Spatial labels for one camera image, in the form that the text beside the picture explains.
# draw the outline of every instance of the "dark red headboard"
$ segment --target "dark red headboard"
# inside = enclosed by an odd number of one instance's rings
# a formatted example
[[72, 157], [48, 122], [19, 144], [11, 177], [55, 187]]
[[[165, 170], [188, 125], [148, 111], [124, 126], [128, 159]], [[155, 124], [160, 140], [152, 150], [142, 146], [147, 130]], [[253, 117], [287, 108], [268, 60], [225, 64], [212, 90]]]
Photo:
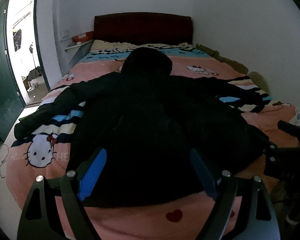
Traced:
[[95, 16], [94, 39], [135, 45], [192, 44], [191, 17], [166, 13], [130, 12]]

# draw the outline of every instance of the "white tile floor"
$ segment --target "white tile floor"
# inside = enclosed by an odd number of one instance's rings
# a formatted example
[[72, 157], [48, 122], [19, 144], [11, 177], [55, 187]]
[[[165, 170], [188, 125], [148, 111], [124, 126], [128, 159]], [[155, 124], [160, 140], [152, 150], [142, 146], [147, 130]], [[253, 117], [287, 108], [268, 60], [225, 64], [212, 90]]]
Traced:
[[[18, 117], [24, 117], [29, 114], [32, 114], [37, 110], [37, 106], [25, 108], [21, 115]], [[13, 128], [11, 129], [7, 139], [5, 140], [5, 144], [7, 146], [12, 145], [12, 143], [16, 140], [13, 135]], [[0, 152], [0, 164], [1, 161], [5, 158], [8, 153], [8, 147], [3, 145]], [[6, 163], [1, 166], [1, 175], [4, 177], [6, 174]], [[11, 239], [17, 239], [17, 231], [19, 219], [21, 216], [21, 210], [18, 207], [16, 201], [13, 199], [10, 191], [7, 188], [6, 180], [1, 179], [0, 177], [0, 227], [5, 232], [5, 234]]]

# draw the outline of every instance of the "metal screw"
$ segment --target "metal screw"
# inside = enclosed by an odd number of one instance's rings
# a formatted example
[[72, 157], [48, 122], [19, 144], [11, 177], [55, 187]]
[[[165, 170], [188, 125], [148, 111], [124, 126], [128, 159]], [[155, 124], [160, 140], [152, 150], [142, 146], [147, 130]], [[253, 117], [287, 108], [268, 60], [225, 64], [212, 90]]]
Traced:
[[70, 177], [70, 178], [74, 177], [75, 176], [75, 171], [68, 171], [67, 176]]
[[35, 178], [35, 180], [36, 180], [37, 182], [43, 181], [43, 176], [42, 176], [42, 175], [39, 175], [39, 176], [37, 176], [37, 177]]
[[254, 176], [253, 178], [256, 182], [261, 182], [261, 178], [260, 176]]
[[225, 177], [230, 177], [231, 176], [231, 172], [230, 171], [222, 171], [222, 175], [225, 176]]

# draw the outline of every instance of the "bed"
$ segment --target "bed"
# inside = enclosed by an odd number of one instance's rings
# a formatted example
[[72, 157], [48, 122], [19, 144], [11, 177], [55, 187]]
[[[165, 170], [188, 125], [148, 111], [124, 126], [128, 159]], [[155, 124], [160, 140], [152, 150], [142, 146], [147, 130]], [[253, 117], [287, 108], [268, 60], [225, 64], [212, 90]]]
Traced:
[[[296, 147], [297, 140], [278, 130], [279, 120], [289, 121], [295, 107], [272, 100], [245, 74], [195, 49], [192, 44], [193, 26], [190, 17], [161, 13], [119, 13], [96, 16], [94, 43], [90, 53], [82, 58], [48, 95], [41, 105], [52, 103], [72, 83], [88, 81], [110, 72], [120, 72], [123, 60], [138, 47], [162, 51], [173, 62], [172, 75], [192, 78], [216, 77], [242, 89], [251, 89], [264, 98], [264, 105], [247, 105], [230, 98], [220, 98], [237, 107], [252, 125], [266, 133], [279, 147]], [[80, 121], [84, 102], [65, 115], [55, 116], [31, 136], [15, 141], [7, 158], [7, 186], [22, 209], [29, 189], [38, 175], [47, 179], [63, 176], [69, 161], [71, 134]], [[35, 149], [51, 147], [53, 154], [42, 162], [27, 157]], [[278, 180], [263, 175], [265, 156], [259, 157], [236, 176], [251, 178], [259, 175], [270, 192]], [[60, 198], [56, 198], [64, 231], [73, 236]], [[237, 197], [226, 232], [234, 228], [241, 199]], [[86, 212], [102, 239], [195, 239], [213, 208], [214, 201], [204, 192], [161, 204], [143, 207], [95, 208]]]

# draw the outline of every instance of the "green door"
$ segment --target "green door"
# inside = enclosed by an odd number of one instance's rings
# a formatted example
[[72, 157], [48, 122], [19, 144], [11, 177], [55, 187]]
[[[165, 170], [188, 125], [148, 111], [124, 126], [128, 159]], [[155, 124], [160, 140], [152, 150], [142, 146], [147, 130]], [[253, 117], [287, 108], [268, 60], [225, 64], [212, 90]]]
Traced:
[[6, 55], [6, 13], [9, 0], [0, 5], [0, 139], [5, 140], [24, 105]]

